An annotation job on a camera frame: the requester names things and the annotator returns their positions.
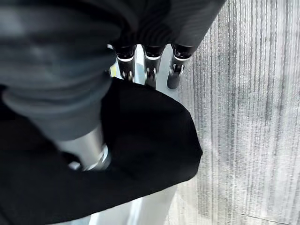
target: black cloth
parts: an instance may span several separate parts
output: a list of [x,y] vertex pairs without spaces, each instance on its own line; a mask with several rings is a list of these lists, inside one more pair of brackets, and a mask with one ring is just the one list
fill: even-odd
[[3,104],[1,113],[0,225],[53,224],[106,210],[191,179],[202,155],[184,106],[119,79],[102,100],[112,154],[106,171],[69,169],[26,118]]

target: gray carpet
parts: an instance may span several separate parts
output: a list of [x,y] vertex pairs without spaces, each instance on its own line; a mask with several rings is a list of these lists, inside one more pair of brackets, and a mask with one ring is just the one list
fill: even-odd
[[180,86],[204,156],[167,225],[300,225],[300,1],[229,0]]

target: gray sleeve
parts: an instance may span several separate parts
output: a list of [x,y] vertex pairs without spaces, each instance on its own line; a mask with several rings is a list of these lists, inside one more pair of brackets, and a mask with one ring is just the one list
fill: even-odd
[[99,121],[115,62],[107,44],[119,35],[114,23],[76,9],[0,4],[4,102],[50,139],[85,135]]

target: striped carpet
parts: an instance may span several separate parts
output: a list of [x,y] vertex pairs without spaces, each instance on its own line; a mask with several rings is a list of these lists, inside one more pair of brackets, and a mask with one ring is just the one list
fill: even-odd
[[300,1],[228,0],[180,95],[204,156],[166,225],[300,225]]

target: floor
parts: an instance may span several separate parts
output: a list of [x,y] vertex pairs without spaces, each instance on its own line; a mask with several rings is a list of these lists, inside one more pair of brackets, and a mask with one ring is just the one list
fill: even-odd
[[228,0],[180,99],[204,156],[165,225],[300,225],[300,1]]

